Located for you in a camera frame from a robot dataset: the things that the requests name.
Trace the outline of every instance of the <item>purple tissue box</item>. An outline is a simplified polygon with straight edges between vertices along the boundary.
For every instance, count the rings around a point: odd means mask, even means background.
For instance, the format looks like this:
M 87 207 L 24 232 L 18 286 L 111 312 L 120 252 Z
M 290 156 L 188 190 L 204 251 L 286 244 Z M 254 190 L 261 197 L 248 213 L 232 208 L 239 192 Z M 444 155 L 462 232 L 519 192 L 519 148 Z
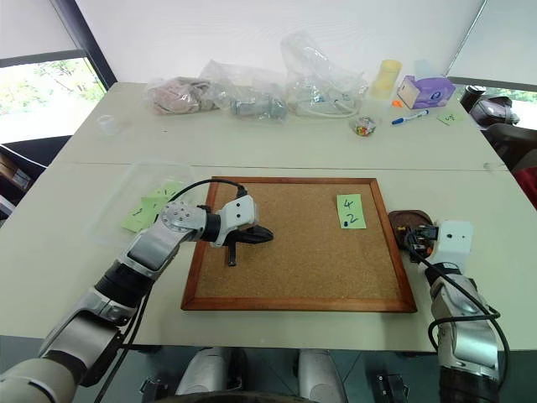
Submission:
M 444 107 L 455 86 L 445 77 L 423 78 L 416 81 L 414 76 L 406 76 L 397 90 L 397 95 L 410 109 L 424 107 Z

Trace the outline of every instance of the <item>brown object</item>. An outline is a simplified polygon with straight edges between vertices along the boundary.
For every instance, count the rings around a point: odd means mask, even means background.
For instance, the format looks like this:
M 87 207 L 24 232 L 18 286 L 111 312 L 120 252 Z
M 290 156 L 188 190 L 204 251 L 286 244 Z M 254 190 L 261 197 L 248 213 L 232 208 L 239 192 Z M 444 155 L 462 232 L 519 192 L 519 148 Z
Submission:
M 274 240 L 224 248 L 198 242 L 184 310 L 416 311 L 375 179 L 224 178 L 246 185 Z M 214 210 L 235 197 L 212 183 Z M 361 194 L 367 229 L 341 229 L 336 196 Z
M 397 210 L 389 213 L 388 219 L 392 225 L 397 246 L 400 249 L 404 249 L 406 231 L 398 231 L 397 228 L 416 228 L 420 225 L 433 225 L 429 215 L 421 210 Z
M 8 157 L 0 154 L 0 177 L 5 178 L 10 185 L 26 192 L 34 181 L 22 172 Z

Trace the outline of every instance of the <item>clear plastic bag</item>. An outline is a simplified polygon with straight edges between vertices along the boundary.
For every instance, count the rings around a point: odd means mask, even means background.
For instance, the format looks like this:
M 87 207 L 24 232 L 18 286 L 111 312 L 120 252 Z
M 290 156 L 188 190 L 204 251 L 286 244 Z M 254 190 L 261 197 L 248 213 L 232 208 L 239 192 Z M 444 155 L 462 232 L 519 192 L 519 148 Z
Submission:
M 211 60 L 201 78 L 211 82 L 204 97 L 233 116 L 283 121 L 287 115 L 282 74 Z
M 362 74 L 333 65 L 305 31 L 283 38 L 281 51 L 291 112 L 325 118 L 348 118 L 358 112 L 368 89 Z
M 207 80 L 187 77 L 158 80 L 145 87 L 143 97 L 159 115 L 210 111 L 216 108 L 214 102 L 204 97 L 210 84 Z

